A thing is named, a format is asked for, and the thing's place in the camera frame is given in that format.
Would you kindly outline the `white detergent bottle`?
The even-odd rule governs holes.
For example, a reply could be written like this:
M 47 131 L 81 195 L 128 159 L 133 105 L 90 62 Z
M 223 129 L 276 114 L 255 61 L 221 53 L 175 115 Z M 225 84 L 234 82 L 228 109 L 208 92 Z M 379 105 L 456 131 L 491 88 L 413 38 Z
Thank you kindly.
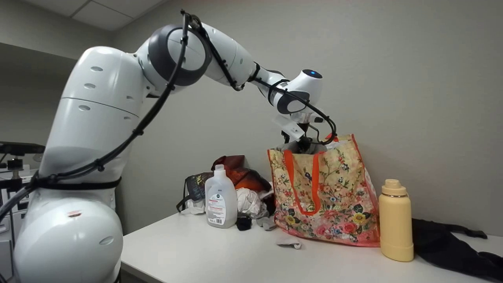
M 205 208 L 207 224 L 212 227 L 228 229 L 237 222 L 237 192 L 224 165 L 216 165 L 213 176 L 206 180 Z

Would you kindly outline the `dark printed bag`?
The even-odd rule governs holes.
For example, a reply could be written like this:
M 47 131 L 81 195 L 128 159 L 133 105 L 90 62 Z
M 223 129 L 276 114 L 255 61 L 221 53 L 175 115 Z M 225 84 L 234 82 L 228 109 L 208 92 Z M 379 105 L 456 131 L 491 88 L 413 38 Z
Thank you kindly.
M 182 200 L 176 205 L 178 213 L 188 209 L 193 215 L 206 212 L 206 181 L 213 177 L 213 173 L 200 173 L 187 177 L 184 181 Z

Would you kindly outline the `yellow insulated bottle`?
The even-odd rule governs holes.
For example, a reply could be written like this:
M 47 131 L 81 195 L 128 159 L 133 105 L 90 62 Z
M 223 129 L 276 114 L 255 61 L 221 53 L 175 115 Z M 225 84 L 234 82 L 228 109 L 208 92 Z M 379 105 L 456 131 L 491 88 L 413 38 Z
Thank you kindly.
M 406 188 L 397 179 L 387 179 L 378 201 L 382 254 L 394 261 L 413 261 L 413 218 Z

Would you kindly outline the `grey sock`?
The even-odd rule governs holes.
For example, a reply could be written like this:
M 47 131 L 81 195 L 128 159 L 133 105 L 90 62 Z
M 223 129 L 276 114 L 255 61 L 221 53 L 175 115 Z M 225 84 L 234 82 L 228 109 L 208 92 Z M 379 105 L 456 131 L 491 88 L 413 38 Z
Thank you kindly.
M 255 221 L 265 231 L 273 231 L 277 227 L 274 215 L 259 217 Z

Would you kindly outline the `red orange bag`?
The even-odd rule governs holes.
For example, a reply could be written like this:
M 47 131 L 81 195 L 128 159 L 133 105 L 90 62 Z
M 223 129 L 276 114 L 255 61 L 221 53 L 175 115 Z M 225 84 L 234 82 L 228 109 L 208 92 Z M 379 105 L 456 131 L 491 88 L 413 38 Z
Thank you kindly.
M 226 176 L 232 181 L 236 190 L 246 188 L 256 193 L 269 192 L 271 184 L 259 172 L 247 168 L 245 160 L 244 155 L 221 156 L 214 161 L 211 170 L 214 171 L 217 165 L 224 165 Z

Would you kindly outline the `white crumpled cloth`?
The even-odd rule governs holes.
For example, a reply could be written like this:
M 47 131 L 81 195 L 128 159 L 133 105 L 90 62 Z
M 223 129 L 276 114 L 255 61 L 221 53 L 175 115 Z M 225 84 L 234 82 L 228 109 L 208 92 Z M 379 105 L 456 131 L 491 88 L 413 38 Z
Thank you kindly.
M 236 193 L 238 213 L 256 219 L 263 210 L 262 201 L 258 193 L 244 187 L 237 189 Z

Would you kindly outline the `stand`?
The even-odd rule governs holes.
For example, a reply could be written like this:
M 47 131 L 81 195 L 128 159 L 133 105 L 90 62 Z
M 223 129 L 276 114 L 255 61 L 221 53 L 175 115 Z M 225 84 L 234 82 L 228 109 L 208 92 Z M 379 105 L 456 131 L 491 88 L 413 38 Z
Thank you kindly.
M 27 154 L 42 155 L 45 146 L 36 143 L 18 143 L 0 141 L 0 169 L 11 173 L 11 179 L 0 179 L 0 190 L 17 192 L 23 186 L 20 172 L 23 171 L 22 156 Z

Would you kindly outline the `small grey cloth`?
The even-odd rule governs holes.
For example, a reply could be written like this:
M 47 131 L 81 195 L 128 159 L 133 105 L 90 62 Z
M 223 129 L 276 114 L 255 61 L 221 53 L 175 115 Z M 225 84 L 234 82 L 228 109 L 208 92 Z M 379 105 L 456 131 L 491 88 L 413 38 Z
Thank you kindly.
M 285 248 L 293 248 L 295 250 L 302 249 L 302 242 L 295 236 L 281 236 L 275 241 L 276 245 Z

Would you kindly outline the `floral tote bag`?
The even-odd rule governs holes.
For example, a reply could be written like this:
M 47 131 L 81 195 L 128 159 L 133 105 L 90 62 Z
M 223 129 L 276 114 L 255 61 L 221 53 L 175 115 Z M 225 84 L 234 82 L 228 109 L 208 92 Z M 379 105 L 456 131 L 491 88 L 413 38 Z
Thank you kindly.
M 279 228 L 305 239 L 380 246 L 378 199 L 353 134 L 321 153 L 267 153 Z

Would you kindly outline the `black garment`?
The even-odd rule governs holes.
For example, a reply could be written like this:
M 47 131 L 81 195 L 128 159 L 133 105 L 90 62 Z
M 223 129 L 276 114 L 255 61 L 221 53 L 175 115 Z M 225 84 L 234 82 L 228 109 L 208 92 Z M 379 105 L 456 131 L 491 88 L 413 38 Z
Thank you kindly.
M 503 283 L 503 256 L 478 252 L 454 233 L 487 240 L 483 231 L 458 224 L 412 220 L 414 252 L 426 262 L 442 269 Z

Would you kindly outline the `small black cloth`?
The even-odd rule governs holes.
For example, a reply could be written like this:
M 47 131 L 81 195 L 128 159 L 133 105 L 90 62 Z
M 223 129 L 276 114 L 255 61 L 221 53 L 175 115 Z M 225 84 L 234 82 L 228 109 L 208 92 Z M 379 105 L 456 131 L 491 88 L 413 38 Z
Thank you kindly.
M 236 226 L 239 231 L 250 230 L 253 225 L 253 220 L 248 215 L 240 215 L 237 217 Z

